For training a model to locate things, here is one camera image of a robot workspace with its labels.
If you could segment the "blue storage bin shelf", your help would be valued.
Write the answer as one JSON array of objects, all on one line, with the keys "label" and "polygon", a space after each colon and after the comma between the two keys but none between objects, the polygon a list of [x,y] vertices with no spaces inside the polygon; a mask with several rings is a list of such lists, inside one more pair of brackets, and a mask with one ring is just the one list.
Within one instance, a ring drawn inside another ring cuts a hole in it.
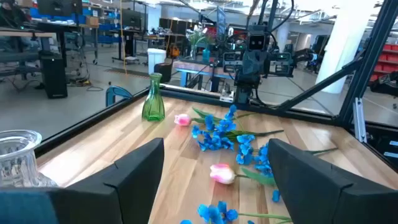
[{"label": "blue storage bin shelf", "polygon": [[[36,7],[29,9],[30,16],[32,18],[42,18],[46,17],[50,21],[66,21],[67,24],[73,24],[76,21],[75,14],[72,13],[70,16],[51,16],[40,14]],[[79,23],[87,24],[87,18],[98,17],[99,18],[99,28],[98,28],[98,42],[101,44],[113,44],[119,41],[119,37],[115,36],[111,30],[115,28],[120,28],[119,24],[115,24],[114,20],[119,19],[119,14],[115,13],[114,10],[109,9],[99,9],[93,7],[83,8],[83,14],[78,16]]]}]

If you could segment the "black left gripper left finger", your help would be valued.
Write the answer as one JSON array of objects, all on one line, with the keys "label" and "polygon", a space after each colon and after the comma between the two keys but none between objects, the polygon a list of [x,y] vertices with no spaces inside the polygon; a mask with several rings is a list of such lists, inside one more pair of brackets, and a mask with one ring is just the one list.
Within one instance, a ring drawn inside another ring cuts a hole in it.
[{"label": "black left gripper left finger", "polygon": [[2,188],[0,224],[147,224],[163,164],[154,138],[66,188]]}]

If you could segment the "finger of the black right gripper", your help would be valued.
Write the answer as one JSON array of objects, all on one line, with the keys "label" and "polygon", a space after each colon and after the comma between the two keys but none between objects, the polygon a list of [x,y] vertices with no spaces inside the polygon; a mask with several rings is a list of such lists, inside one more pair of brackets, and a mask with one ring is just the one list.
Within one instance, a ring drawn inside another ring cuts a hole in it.
[{"label": "finger of the black right gripper", "polygon": [[292,77],[294,69],[294,61],[291,53],[274,53],[270,57],[270,66],[274,69],[270,70],[271,75],[278,77]]},{"label": "finger of the black right gripper", "polygon": [[234,73],[242,66],[241,52],[225,52],[223,54],[223,71],[225,73]]}]

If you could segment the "wooden top desk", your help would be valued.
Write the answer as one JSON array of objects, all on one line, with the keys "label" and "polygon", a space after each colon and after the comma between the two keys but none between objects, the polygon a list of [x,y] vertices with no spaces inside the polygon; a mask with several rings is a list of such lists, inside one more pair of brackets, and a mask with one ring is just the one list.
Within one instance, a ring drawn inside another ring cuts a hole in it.
[{"label": "wooden top desk", "polygon": [[[50,46],[54,35],[35,29],[0,27],[0,78],[21,75],[25,80],[28,73],[41,72],[38,65],[31,67],[26,63],[40,60],[43,54],[51,55]],[[27,50],[27,44],[23,42],[25,39],[40,44],[37,48]]]}]

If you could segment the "pink artificial tulip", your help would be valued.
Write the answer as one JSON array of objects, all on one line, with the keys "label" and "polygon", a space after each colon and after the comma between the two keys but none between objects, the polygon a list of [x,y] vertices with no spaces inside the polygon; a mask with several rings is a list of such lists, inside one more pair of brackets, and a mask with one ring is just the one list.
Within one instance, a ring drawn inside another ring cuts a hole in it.
[{"label": "pink artificial tulip", "polygon": [[197,108],[193,108],[194,112],[199,115],[198,118],[192,118],[189,114],[178,114],[175,115],[174,123],[180,126],[189,126],[192,122],[199,124],[218,124],[221,118],[214,116],[213,114],[204,112]]},{"label": "pink artificial tulip", "polygon": [[273,177],[266,177],[246,168],[242,168],[241,170],[243,174],[237,174],[227,164],[215,164],[210,167],[210,177],[216,182],[227,185],[232,184],[238,177],[252,179],[262,185],[276,185]]}]

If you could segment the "red storage bin shelf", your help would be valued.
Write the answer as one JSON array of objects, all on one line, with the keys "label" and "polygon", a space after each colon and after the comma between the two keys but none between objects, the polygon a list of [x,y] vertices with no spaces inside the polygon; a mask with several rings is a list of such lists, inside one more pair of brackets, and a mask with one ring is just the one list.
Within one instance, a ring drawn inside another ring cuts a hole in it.
[{"label": "red storage bin shelf", "polygon": [[398,44],[385,44],[380,54],[370,81],[398,71]]}]

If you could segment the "person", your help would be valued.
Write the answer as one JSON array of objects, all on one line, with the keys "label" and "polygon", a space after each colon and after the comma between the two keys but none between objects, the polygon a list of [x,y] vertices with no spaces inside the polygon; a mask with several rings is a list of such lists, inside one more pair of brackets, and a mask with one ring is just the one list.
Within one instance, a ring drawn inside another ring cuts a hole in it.
[{"label": "person", "polygon": [[28,22],[26,14],[16,5],[15,0],[0,0],[0,26],[21,28]]}]

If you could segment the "metal frame work table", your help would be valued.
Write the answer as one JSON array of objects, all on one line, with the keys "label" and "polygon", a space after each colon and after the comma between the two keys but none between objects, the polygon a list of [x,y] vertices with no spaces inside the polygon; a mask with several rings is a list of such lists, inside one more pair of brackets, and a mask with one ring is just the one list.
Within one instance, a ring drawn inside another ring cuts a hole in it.
[{"label": "metal frame work table", "polygon": [[224,72],[223,68],[212,63],[205,65],[204,63],[178,60],[173,63],[173,68],[180,73],[181,87],[194,88],[196,86],[199,90],[205,89],[206,85],[203,84],[203,79],[207,76],[208,91],[210,92],[219,92],[221,79],[232,80],[235,77],[234,72]]}]

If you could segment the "blue artificial flower bunch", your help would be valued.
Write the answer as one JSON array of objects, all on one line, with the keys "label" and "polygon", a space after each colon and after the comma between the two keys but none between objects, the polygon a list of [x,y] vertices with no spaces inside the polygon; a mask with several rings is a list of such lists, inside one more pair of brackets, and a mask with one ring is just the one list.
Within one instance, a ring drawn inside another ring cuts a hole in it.
[{"label": "blue artificial flower bunch", "polygon": [[200,204],[197,214],[204,221],[204,224],[230,224],[235,222],[240,216],[256,217],[279,220],[278,224],[292,223],[290,217],[283,215],[273,215],[267,213],[240,213],[235,209],[229,209],[227,203],[219,201],[217,205]]},{"label": "blue artificial flower bunch", "polygon": [[225,114],[223,119],[218,119],[212,115],[208,114],[205,116],[205,126],[207,131],[217,131],[217,132],[222,132],[222,133],[227,133],[230,131],[234,131],[236,129],[236,123],[235,121],[238,121],[238,119],[242,116],[237,116],[237,106],[236,105],[231,105],[229,107],[228,112]]},{"label": "blue artificial flower bunch", "polygon": [[202,151],[217,151],[219,149],[234,150],[234,144],[249,145],[256,137],[265,137],[272,134],[281,133],[284,130],[270,131],[270,132],[250,132],[240,130],[218,131],[203,130],[199,126],[194,125],[192,129],[192,137],[197,140],[197,143]]},{"label": "blue artificial flower bunch", "polygon": [[253,165],[253,168],[257,170],[257,172],[254,172],[242,168],[243,175],[240,175],[240,177],[255,180],[262,185],[276,186],[269,160],[269,142],[265,143],[259,149],[254,149],[251,144],[255,140],[253,134],[240,135],[237,137],[237,140],[239,143],[239,152],[236,156],[236,162],[243,166]]}]

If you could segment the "silver metal bracket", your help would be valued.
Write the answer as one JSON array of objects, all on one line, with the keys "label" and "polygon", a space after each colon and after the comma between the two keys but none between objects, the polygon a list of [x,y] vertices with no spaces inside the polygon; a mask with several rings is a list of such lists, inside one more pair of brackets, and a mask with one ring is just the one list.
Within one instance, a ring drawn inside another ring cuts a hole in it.
[{"label": "silver metal bracket", "polygon": [[361,98],[355,98],[353,103],[353,124],[355,138],[359,142],[367,142],[366,125],[363,112],[363,101]]}]

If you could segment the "small vase with white flowers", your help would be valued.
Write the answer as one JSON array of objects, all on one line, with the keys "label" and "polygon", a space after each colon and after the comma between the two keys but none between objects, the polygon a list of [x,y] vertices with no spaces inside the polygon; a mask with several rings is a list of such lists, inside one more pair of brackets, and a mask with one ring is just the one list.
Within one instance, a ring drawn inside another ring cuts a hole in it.
[{"label": "small vase with white flowers", "polygon": [[207,27],[202,28],[201,26],[195,26],[193,30],[187,29],[186,36],[190,44],[190,57],[192,60],[197,57],[197,48],[207,48],[207,31]]}]

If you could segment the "black bag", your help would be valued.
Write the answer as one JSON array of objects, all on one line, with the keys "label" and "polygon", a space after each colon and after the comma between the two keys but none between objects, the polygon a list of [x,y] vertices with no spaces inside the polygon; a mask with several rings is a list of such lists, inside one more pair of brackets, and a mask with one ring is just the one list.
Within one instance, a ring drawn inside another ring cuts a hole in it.
[{"label": "black bag", "polygon": [[379,77],[370,84],[370,89],[376,93],[398,97],[398,71]]}]

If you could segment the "blue chair back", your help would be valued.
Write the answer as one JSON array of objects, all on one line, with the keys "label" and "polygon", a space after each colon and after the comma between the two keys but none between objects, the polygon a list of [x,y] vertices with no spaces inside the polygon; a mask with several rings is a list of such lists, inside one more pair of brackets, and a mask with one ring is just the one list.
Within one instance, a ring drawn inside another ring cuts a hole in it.
[{"label": "blue chair back", "polygon": [[133,95],[127,91],[126,89],[120,87],[120,86],[110,86],[106,90],[106,97],[105,97],[105,105],[106,107],[109,107],[116,102],[116,97],[119,96],[123,99],[130,99],[133,97]]}]

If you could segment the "white round pillar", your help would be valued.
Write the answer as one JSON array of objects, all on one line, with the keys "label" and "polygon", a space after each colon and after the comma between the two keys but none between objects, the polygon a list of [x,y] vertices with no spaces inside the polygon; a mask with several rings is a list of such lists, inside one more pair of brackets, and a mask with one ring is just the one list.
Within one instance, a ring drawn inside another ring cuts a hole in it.
[{"label": "white round pillar", "polygon": [[344,0],[337,13],[316,83],[354,59],[377,0]]}]

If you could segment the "green glass vase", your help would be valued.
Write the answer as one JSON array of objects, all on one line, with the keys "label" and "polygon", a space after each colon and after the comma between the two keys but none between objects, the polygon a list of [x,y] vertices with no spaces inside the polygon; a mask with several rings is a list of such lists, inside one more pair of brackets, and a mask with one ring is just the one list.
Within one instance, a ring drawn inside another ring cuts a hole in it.
[{"label": "green glass vase", "polygon": [[149,94],[142,108],[142,118],[147,121],[162,121],[165,118],[164,102],[160,94],[160,73],[151,73]]}]

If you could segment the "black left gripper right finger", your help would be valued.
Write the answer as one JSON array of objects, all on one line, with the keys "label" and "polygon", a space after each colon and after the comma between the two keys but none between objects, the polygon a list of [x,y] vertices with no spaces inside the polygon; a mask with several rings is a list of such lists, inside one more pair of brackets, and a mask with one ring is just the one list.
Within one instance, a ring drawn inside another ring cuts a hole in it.
[{"label": "black left gripper right finger", "polygon": [[269,141],[268,158],[294,224],[398,224],[398,190],[280,139]]}]

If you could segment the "black computer tower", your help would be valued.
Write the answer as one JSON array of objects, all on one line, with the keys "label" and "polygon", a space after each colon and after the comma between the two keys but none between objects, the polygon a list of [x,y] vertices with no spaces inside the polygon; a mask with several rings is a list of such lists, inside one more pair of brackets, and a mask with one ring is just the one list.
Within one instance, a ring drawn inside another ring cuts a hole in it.
[{"label": "black computer tower", "polygon": [[48,98],[66,98],[67,78],[62,57],[59,54],[40,55],[40,67]]}]

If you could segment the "clear glass vase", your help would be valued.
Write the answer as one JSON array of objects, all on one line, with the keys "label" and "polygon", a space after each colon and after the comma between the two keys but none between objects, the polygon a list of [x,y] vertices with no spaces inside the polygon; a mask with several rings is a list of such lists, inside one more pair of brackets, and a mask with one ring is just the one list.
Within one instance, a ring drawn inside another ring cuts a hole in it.
[{"label": "clear glass vase", "polygon": [[0,131],[0,187],[57,186],[37,169],[34,148],[41,141],[41,134],[32,130]]}]

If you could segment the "black box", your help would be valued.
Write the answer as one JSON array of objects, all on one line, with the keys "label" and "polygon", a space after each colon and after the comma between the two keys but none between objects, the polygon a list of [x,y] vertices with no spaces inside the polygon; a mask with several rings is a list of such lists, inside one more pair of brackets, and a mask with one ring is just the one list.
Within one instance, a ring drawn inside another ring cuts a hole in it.
[{"label": "black box", "polygon": [[170,81],[172,76],[172,64],[171,63],[155,64],[154,72],[160,73],[162,75],[162,78],[160,79],[161,83],[167,83]]}]

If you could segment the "black computer monitor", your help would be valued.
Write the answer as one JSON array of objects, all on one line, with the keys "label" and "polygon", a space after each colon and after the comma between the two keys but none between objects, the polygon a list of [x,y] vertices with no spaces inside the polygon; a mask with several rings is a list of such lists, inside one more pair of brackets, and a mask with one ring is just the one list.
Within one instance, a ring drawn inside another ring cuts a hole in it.
[{"label": "black computer monitor", "polygon": [[141,29],[141,13],[137,11],[132,11],[130,9],[123,9],[121,11],[121,22],[124,26],[132,27],[133,29]]},{"label": "black computer monitor", "polygon": [[82,0],[37,0],[40,14],[50,16],[71,16],[83,14]]}]

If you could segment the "white waste bin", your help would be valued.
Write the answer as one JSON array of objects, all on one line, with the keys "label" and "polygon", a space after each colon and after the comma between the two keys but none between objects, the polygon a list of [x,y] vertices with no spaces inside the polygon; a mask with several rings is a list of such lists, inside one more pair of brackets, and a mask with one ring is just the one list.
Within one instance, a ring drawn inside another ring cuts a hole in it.
[{"label": "white waste bin", "polygon": [[147,49],[148,74],[154,73],[154,67],[158,63],[164,63],[166,51],[162,49]]}]

